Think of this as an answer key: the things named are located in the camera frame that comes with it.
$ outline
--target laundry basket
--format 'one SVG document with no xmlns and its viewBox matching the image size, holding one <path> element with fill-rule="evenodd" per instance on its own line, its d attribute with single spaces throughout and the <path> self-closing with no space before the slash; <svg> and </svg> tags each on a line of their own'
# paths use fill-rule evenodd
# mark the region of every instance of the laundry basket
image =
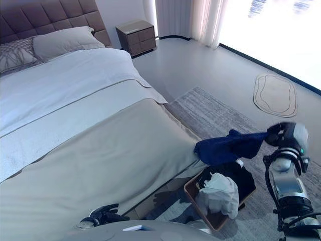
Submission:
<svg viewBox="0 0 321 241">
<path fill-rule="evenodd" d="M 229 218 L 226 215 L 223 215 L 221 212 L 218 213 L 214 213 L 211 214 L 210 212 L 208 212 L 208 214 L 205 216 L 199 206 L 197 205 L 195 198 L 197 196 L 197 194 L 199 193 L 200 189 L 197 186 L 197 180 L 198 177 L 202 174 L 202 172 L 200 172 L 198 175 L 196 175 L 194 178 L 192 178 L 190 181 L 188 181 L 185 185 L 184 185 L 184 191 L 186 193 L 186 195 L 188 196 L 188 198 L 190 199 L 192 205 L 194 206 L 195 210 L 197 211 L 197 213 L 199 214 L 199 216 L 204 220 L 204 222 L 206 223 L 206 225 L 213 231 L 218 231 L 220 230 L 223 225 L 226 223 L 227 219 Z M 249 193 L 243 200 L 240 201 L 239 203 L 239 210 L 242 209 L 243 207 L 245 207 L 244 201 L 255 191 L 256 189 L 254 189 L 251 193 Z"/>
</svg>

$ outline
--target patterned pillow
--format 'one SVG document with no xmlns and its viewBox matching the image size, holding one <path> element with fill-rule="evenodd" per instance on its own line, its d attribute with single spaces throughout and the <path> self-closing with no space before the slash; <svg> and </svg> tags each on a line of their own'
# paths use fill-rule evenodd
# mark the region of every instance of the patterned pillow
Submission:
<svg viewBox="0 0 321 241">
<path fill-rule="evenodd" d="M 37 61 L 33 50 L 33 37 L 0 45 L 0 73 L 21 70 Z"/>
</svg>

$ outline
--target tufted headboard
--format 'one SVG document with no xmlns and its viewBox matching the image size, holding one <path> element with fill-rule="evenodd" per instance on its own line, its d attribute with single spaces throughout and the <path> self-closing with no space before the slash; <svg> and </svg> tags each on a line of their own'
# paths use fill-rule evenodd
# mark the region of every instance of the tufted headboard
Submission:
<svg viewBox="0 0 321 241">
<path fill-rule="evenodd" d="M 46 0 L 0 14 L 1 44 L 72 27 L 90 26 L 105 46 L 111 42 L 95 0 Z"/>
</svg>

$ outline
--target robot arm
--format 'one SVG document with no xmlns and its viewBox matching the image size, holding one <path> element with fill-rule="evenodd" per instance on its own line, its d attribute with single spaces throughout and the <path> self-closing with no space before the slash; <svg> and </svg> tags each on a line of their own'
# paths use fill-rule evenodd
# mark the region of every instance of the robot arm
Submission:
<svg viewBox="0 0 321 241">
<path fill-rule="evenodd" d="M 270 156 L 264 156 L 265 181 L 278 215 L 278 231 L 283 240 L 321 240 L 320 228 L 306 189 L 299 179 L 307 171 L 308 132 L 301 124 L 279 123 L 270 127 L 265 141 L 278 147 Z"/>
</svg>

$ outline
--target navy towel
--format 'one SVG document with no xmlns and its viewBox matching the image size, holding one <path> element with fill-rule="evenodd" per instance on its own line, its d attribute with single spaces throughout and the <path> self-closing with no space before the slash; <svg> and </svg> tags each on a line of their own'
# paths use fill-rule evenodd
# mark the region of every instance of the navy towel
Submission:
<svg viewBox="0 0 321 241">
<path fill-rule="evenodd" d="M 197 142 L 194 152 L 204 163 L 211 166 L 234 162 L 241 157 L 251 159 L 258 153 L 266 136 L 266 132 L 241 134 L 230 130 L 226 137 Z"/>
</svg>

